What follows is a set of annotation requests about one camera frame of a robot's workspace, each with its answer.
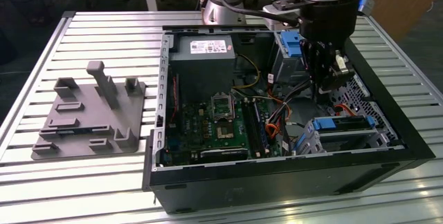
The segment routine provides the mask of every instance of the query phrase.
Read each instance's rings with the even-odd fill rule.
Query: ram slot
[[[255,158],[262,158],[264,155],[264,149],[262,144],[260,123],[256,118],[254,102],[242,102],[242,112],[252,156]]]
[[[264,153],[270,153],[270,144],[268,144],[268,138],[266,135],[266,130],[264,130],[264,123],[262,120],[262,113],[260,113],[260,109],[258,108],[256,102],[254,102],[254,109],[255,109],[255,115],[256,115],[256,119],[258,119],[258,127],[260,130],[260,140],[262,140],[262,145],[263,145],[263,149],[264,149]]]

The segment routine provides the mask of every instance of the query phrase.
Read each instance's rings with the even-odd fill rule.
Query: slotted metal table
[[[250,24],[263,21],[248,18]],[[442,221],[443,97],[372,18],[359,18],[352,41],[436,159],[360,193],[167,215],[142,192],[146,138],[154,127],[162,26],[199,25],[200,13],[77,12],[61,19],[0,128],[0,223],[399,223]],[[84,160],[33,161],[59,77],[91,83],[88,61],[122,82],[148,86],[139,151]]]

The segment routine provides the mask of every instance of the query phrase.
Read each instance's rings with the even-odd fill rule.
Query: power supply label
[[[191,42],[191,54],[227,53],[224,40],[204,40]]]

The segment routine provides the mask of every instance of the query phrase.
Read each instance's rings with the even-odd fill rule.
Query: motherboard
[[[279,145],[264,131],[268,117],[264,100],[224,93],[182,104],[168,126],[164,166],[279,157]]]

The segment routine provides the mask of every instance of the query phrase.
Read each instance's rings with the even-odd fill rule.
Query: green circuit board
[[[180,111],[180,123],[175,124],[167,132],[167,151],[164,155],[166,166],[192,164],[192,158],[206,150],[238,149],[248,150],[248,159],[252,159],[248,134],[246,131],[242,102],[232,102],[234,116],[231,119],[214,118],[215,114],[230,111],[224,102],[215,105],[211,101],[199,104],[183,104]],[[260,118],[264,121],[268,117],[268,106],[266,101],[256,101],[260,110]],[[270,156],[280,156],[279,147],[270,146]]]

